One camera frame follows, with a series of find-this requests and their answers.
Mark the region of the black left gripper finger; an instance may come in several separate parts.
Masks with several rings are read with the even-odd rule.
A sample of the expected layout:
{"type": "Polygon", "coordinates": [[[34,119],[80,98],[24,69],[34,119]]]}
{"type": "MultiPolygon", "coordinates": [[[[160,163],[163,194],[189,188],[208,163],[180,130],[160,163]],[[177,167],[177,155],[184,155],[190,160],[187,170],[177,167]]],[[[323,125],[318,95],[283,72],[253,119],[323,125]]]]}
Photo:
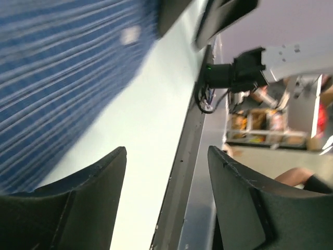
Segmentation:
{"type": "Polygon", "coordinates": [[[185,33],[194,35],[195,26],[200,16],[200,1],[160,1],[157,30],[164,37],[178,23],[184,25],[185,33]]]}
{"type": "Polygon", "coordinates": [[[1,249],[109,249],[126,149],[33,192],[1,196],[1,249]]]}
{"type": "Polygon", "coordinates": [[[208,165],[224,249],[332,249],[332,195],[277,182],[215,146],[208,165]]]}

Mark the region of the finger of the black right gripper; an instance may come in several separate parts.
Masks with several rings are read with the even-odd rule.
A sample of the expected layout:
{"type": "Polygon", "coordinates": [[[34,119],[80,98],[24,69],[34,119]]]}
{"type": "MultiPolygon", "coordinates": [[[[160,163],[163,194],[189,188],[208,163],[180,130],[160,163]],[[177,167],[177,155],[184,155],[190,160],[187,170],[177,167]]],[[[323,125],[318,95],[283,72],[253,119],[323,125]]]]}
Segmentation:
{"type": "Polygon", "coordinates": [[[255,10],[259,2],[259,0],[207,1],[194,39],[195,47],[201,50],[217,34],[255,10]]]}

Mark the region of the blue plaid long sleeve shirt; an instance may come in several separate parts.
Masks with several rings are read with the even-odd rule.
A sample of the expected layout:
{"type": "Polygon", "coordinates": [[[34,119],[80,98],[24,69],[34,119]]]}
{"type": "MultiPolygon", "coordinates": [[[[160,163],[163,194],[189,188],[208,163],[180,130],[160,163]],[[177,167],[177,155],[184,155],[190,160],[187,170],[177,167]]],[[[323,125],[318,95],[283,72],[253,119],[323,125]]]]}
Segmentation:
{"type": "Polygon", "coordinates": [[[1,193],[29,192],[136,75],[158,1],[1,1],[1,193]]]}

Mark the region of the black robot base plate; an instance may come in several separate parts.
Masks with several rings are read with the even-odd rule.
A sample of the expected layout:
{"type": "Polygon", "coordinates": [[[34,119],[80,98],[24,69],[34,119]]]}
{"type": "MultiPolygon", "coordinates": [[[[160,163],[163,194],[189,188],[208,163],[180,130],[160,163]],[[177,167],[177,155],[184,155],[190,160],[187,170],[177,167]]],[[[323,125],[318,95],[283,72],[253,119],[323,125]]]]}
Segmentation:
{"type": "Polygon", "coordinates": [[[197,84],[187,108],[181,136],[161,205],[151,250],[177,249],[202,135],[203,114],[196,104],[197,84]]]}

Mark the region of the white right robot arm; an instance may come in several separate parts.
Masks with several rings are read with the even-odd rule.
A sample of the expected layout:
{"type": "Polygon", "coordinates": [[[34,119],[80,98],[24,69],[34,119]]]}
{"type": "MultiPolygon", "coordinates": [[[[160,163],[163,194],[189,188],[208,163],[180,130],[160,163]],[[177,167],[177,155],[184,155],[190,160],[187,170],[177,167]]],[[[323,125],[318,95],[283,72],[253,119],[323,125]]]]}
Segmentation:
{"type": "Polygon", "coordinates": [[[332,1],[208,1],[194,36],[204,56],[152,249],[332,249],[332,196],[277,183],[221,150],[226,111],[201,89],[251,90],[332,69],[332,1]]]}

